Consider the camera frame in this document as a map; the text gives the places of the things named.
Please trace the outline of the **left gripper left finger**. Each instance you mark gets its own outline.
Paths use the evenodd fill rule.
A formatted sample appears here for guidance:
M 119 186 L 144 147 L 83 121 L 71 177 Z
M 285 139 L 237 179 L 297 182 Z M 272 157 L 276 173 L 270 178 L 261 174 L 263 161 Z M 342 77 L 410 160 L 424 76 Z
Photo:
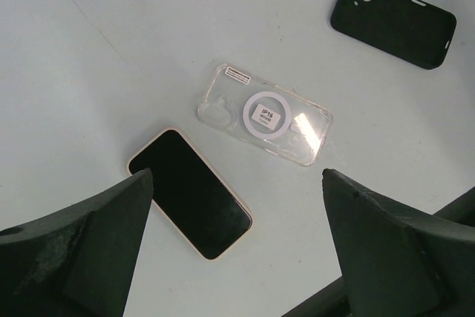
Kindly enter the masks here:
M 2 230 L 1 315 L 122 316 L 153 191 L 145 169 Z

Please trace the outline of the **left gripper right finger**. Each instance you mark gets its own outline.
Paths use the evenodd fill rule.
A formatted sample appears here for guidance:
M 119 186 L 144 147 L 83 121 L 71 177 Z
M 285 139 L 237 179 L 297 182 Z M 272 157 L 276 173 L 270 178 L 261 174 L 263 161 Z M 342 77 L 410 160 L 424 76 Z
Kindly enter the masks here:
M 323 172 L 353 316 L 474 315 L 474 190 L 431 215 Z

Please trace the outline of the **black silicone phone case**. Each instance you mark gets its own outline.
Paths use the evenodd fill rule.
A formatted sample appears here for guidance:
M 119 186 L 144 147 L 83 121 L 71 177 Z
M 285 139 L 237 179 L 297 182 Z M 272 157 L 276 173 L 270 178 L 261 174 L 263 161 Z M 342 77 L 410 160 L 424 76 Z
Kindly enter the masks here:
M 426 70 L 445 60 L 454 14 L 421 0 L 336 0 L 333 29 Z

